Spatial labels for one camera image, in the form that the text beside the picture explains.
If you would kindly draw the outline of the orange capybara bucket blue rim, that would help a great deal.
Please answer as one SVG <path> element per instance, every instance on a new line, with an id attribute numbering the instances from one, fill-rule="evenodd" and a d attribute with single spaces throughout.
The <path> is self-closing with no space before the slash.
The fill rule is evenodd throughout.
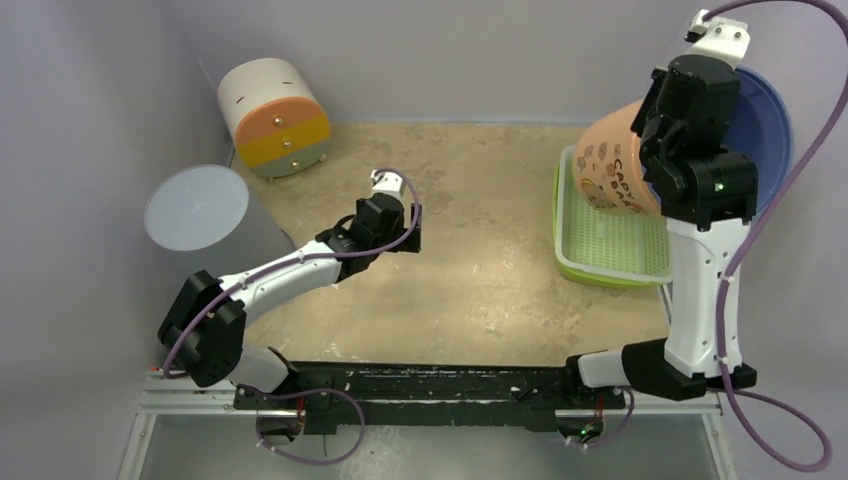
<path id="1" fill-rule="evenodd" d="M 745 154 L 758 170 L 756 213 L 765 211 L 788 177 L 794 154 L 788 109 L 757 72 L 740 67 L 741 89 L 722 143 Z M 640 99 L 592 124 L 576 144 L 571 172 L 578 193 L 595 209 L 615 215 L 661 216 L 660 198 L 643 180 L 639 137 L 631 125 Z"/>

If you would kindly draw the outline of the large grey plastic bucket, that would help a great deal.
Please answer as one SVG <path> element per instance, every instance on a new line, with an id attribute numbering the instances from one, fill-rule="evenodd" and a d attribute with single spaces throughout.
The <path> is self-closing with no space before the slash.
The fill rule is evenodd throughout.
<path id="1" fill-rule="evenodd" d="M 191 167 L 160 184 L 145 207 L 144 227 L 186 275 L 239 273 L 296 250 L 242 177 L 219 165 Z"/>

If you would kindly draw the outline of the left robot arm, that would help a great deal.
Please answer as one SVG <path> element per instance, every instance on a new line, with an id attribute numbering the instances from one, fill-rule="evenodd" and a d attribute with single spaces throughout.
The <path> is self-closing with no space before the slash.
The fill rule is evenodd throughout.
<path id="1" fill-rule="evenodd" d="M 259 390 L 272 408 L 297 399 L 291 366 L 272 347 L 246 345 L 247 325 L 312 290 L 359 274 L 385 252 L 421 249 L 419 201 L 375 193 L 356 211 L 319 233 L 302 248 L 260 267 L 220 278 L 205 270 L 191 275 L 158 331 L 169 352 L 162 373 L 190 378 L 205 388 L 230 381 Z"/>

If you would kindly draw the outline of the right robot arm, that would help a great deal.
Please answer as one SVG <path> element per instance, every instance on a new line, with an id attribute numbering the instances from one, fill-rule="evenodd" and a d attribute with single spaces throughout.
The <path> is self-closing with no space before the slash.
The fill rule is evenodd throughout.
<path id="1" fill-rule="evenodd" d="M 740 92 L 723 60 L 685 54 L 653 72 L 639 102 L 607 115 L 571 161 L 580 194 L 611 213 L 664 221 L 672 268 L 666 337 L 568 358 L 564 399 L 584 407 L 605 387 L 669 400 L 756 383 L 737 338 L 739 253 L 756 213 L 758 172 L 723 139 Z"/>

